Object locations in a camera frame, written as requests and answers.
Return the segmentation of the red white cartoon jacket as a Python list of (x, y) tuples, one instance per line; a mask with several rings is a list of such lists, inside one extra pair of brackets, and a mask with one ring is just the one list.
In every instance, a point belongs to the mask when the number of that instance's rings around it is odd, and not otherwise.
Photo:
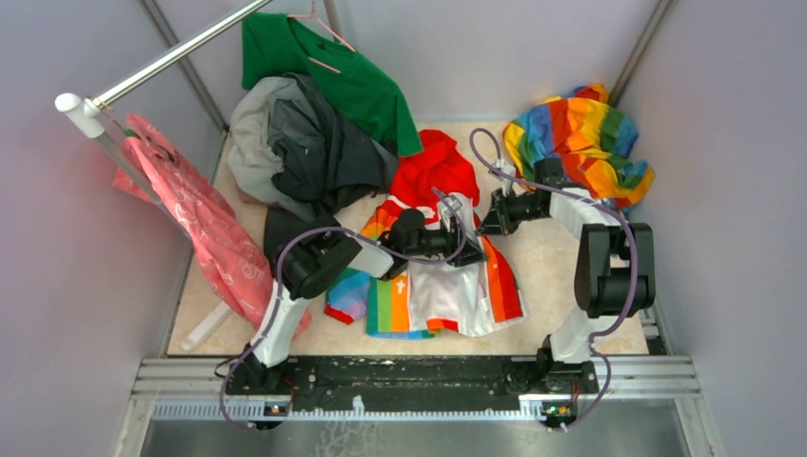
[(401, 160), (388, 196), (361, 234), (378, 238), (407, 209), (420, 211), (427, 229), (439, 228), (439, 189), (460, 201), (458, 213), (484, 261), (464, 267), (411, 263), (388, 281), (347, 269), (326, 294), (325, 314), (347, 325), (363, 320), (370, 336), (404, 339), (427, 339), (442, 330), (482, 337), (518, 323), (527, 310), (516, 276), (505, 257), (475, 233), (481, 192), (473, 166), (445, 132), (423, 129), (419, 137), (423, 151)]

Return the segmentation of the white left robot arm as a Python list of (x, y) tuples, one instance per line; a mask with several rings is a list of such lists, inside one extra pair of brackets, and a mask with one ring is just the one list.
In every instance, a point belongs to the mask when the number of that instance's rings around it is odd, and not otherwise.
[(421, 211), (404, 209), (377, 239), (343, 227), (331, 215), (307, 222), (284, 209), (277, 214), (281, 224), (267, 228), (264, 240), (272, 250), (275, 286), (245, 358), (251, 364), (247, 380), (263, 394), (283, 386), (282, 364), (309, 303), (335, 284), (344, 271), (353, 268), (387, 281), (411, 263), (459, 268), (486, 258), (481, 243), (458, 214), (428, 228)]

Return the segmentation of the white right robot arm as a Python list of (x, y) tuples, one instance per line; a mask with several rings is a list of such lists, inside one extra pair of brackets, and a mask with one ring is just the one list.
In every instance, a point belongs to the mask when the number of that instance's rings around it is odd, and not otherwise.
[(579, 240), (573, 289), (575, 307), (541, 351), (536, 379), (548, 392), (562, 391), (573, 379), (571, 366), (592, 356), (592, 343), (616, 324), (655, 301), (653, 231), (646, 224), (623, 224), (617, 213), (602, 211), (587, 189), (568, 181), (557, 159), (538, 166), (540, 186), (517, 193), (514, 166), (502, 159), (489, 165), (501, 181), (491, 194), (479, 235), (507, 236), (520, 224), (553, 218)]

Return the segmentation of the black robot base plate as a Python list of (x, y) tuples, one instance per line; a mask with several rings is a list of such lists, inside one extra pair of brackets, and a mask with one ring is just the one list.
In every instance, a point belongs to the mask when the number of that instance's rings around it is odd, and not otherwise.
[(291, 356), (273, 369), (243, 362), (228, 395), (286, 395), (294, 412), (342, 411), (360, 397), (370, 412), (505, 411), (522, 394), (578, 400), (599, 391), (591, 362), (530, 356)]

